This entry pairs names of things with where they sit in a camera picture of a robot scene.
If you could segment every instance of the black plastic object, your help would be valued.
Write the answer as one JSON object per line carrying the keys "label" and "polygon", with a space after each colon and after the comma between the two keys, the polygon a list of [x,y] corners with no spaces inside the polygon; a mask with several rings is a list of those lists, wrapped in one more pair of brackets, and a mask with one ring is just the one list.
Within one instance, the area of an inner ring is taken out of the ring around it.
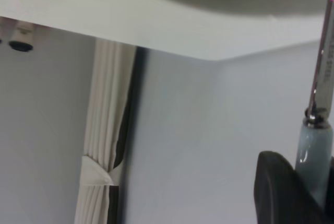
{"label": "black plastic object", "polygon": [[258,224],[333,224],[333,167],[331,166],[324,213],[283,156],[271,151],[261,152],[254,184]]}
{"label": "black plastic object", "polygon": [[33,46],[20,41],[10,41],[9,45],[12,49],[20,52],[29,52],[33,49]]}

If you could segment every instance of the white wall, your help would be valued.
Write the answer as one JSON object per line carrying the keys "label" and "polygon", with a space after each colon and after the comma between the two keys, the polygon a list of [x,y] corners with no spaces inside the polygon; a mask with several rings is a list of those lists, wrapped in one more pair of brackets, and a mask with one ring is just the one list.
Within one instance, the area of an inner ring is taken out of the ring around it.
{"label": "white wall", "polygon": [[256,223],[257,155],[274,150],[294,164],[317,48],[221,62],[151,51],[126,224]]}
{"label": "white wall", "polygon": [[93,52],[91,37],[40,27],[30,53],[0,44],[1,223],[73,223]]}

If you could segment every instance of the light blue cylinder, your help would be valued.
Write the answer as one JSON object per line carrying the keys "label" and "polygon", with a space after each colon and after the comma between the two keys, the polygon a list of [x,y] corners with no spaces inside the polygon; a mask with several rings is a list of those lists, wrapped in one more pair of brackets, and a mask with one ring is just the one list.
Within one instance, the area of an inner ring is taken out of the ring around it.
{"label": "light blue cylinder", "polygon": [[318,205],[324,209],[330,170],[333,130],[302,125],[296,172]]}

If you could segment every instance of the curtain fold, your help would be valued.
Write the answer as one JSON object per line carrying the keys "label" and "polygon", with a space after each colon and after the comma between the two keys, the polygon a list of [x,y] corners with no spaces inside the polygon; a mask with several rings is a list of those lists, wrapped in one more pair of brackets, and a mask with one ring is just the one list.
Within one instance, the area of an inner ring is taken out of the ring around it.
{"label": "curtain fold", "polygon": [[107,223],[109,186],[121,174],[113,167],[135,51],[132,45],[96,41],[75,224]]}

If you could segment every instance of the curtain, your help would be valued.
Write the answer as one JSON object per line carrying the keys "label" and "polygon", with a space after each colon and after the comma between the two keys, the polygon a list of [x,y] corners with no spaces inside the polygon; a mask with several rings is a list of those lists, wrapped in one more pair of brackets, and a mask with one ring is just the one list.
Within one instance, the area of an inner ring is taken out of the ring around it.
{"label": "curtain", "polygon": [[109,186],[118,185],[116,144],[127,102],[135,46],[97,39],[75,224],[106,224]]}

